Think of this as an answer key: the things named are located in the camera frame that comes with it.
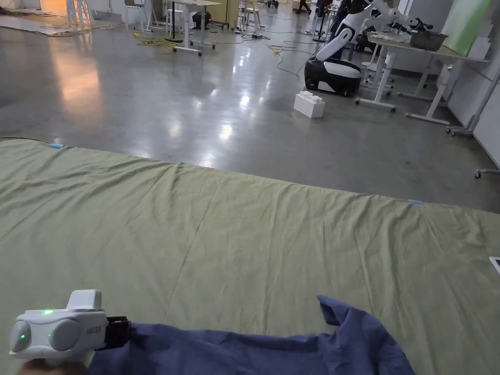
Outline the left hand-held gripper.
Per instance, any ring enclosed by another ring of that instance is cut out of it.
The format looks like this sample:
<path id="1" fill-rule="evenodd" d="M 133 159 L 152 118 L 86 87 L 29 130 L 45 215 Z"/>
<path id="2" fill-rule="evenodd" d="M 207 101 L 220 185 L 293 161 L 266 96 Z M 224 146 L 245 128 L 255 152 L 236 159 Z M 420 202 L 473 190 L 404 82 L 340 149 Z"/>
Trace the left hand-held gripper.
<path id="1" fill-rule="evenodd" d="M 12 357 L 47 364 L 83 362 L 95 351 L 123 347 L 130 339 L 126 316 L 108 316 L 99 290 L 75 290 L 64 309 L 26 310 L 16 318 L 9 342 Z"/>

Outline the person's left hand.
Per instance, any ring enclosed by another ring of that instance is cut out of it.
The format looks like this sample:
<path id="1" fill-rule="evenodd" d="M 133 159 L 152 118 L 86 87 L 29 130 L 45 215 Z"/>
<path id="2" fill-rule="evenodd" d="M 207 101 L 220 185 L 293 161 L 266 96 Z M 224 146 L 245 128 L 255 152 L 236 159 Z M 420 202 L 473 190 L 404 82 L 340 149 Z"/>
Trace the person's left hand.
<path id="1" fill-rule="evenodd" d="M 18 375 L 86 375 L 87 367 L 81 362 L 48 364 L 44 359 L 33 359 L 23 363 Z"/>

